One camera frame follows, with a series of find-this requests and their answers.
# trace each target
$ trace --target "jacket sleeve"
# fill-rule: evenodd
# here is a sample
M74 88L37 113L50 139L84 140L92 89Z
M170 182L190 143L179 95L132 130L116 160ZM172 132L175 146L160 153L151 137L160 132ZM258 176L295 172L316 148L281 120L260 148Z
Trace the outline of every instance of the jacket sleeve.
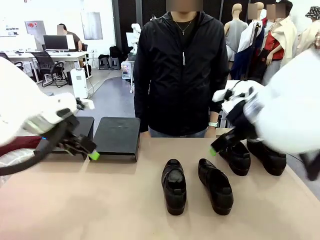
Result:
M225 89L227 84L227 78L229 74L229 61L228 53L226 47L226 39L224 26L220 22L219 26L219 49L215 58L211 62L211 73L210 73L210 91L211 99L214 96L214 93L218 90ZM210 112L220 113L221 111L221 102L210 102Z
M138 50L134 63L134 110L140 119L140 132L148 131L148 96L151 81L149 48L146 29L143 28L139 38Z

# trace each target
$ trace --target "beige tabletop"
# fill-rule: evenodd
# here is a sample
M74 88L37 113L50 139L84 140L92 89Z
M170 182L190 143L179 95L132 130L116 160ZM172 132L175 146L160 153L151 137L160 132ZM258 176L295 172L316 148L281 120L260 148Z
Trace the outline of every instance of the beige tabletop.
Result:
M269 175L252 156L237 176L212 139L142 138L137 163L42 162L0 188L1 240L318 240L320 205L287 166ZM166 162L184 168L184 213L167 212L161 186ZM217 215L197 173L207 158L228 176L231 213Z

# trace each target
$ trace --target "wristwatch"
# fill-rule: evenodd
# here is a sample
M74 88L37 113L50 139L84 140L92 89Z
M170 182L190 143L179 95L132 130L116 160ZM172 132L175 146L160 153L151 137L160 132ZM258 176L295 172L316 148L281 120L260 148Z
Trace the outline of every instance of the wristwatch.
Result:
M209 126L217 128L218 127L218 122L209 122Z

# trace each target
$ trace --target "gray tank top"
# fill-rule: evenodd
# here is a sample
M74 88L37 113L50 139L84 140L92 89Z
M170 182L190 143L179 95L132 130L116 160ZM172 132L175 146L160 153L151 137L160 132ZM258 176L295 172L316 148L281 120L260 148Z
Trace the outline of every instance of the gray tank top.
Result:
M234 51L238 52L241 33L246 30L248 24L241 20L232 20L229 22L229 31L225 36L225 43Z

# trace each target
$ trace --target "jacket hood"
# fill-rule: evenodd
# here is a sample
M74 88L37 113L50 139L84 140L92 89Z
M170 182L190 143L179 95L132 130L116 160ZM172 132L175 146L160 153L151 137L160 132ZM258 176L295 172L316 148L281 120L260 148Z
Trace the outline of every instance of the jacket hood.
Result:
M206 14L204 11L198 11L198 14L199 14L198 25L206 24L207 22L210 22L211 20L215 19L214 17ZM161 18L166 21L168 20L173 21L173 18L169 11L167 11Z

